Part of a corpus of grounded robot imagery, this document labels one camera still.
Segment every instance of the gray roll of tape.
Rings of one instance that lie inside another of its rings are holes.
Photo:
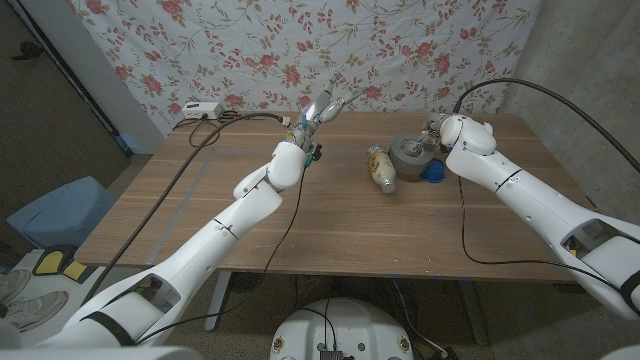
[[[433,147],[428,145],[419,153],[411,151],[419,135],[400,134],[393,138],[389,148],[389,158],[397,172],[405,175],[418,175],[433,158]]]

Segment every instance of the blue storage bin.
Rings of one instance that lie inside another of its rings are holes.
[[[80,246],[115,201],[99,182],[87,176],[43,195],[7,222],[39,248]]]

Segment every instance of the black strap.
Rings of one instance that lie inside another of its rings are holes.
[[[640,271],[631,275],[627,281],[620,286],[620,295],[622,295],[624,302],[626,302],[627,305],[629,305],[629,307],[633,309],[638,316],[640,316],[640,310],[635,306],[633,300],[631,300],[631,293],[638,287],[638,285],[640,285]]]
[[[135,345],[135,341],[131,338],[127,330],[125,330],[120,324],[118,324],[113,318],[105,313],[101,313],[100,311],[92,312],[91,314],[82,318],[91,319],[98,324],[104,326],[105,329],[109,330],[111,335],[113,335],[116,340],[122,346],[133,346]]]

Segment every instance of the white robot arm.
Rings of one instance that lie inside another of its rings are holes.
[[[245,177],[234,189],[237,199],[207,223],[168,259],[103,290],[82,306],[57,335],[37,347],[119,347],[180,319],[200,286],[233,249],[240,238],[275,212],[282,203],[278,194],[295,185],[308,161],[320,157],[321,146],[311,136],[323,122],[332,121],[343,106],[362,90],[330,102],[337,75],[324,86],[289,128],[268,164]],[[144,283],[156,284],[152,296],[135,291]],[[141,343],[161,344],[171,331],[163,331]]]
[[[453,146],[446,160],[451,171],[496,194],[561,263],[606,280],[611,286],[569,270],[603,305],[640,318],[640,226],[587,210],[509,161],[496,150],[489,124],[454,115],[442,123],[440,136]]]

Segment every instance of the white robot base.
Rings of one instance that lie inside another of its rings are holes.
[[[321,357],[325,341],[326,350],[334,350],[333,331],[328,322],[325,327],[322,316],[325,311],[335,331],[335,350],[341,355],[326,352]],[[271,344],[271,360],[344,358],[409,360],[413,353],[407,332],[393,317],[349,298],[319,300],[299,309],[280,325]]]

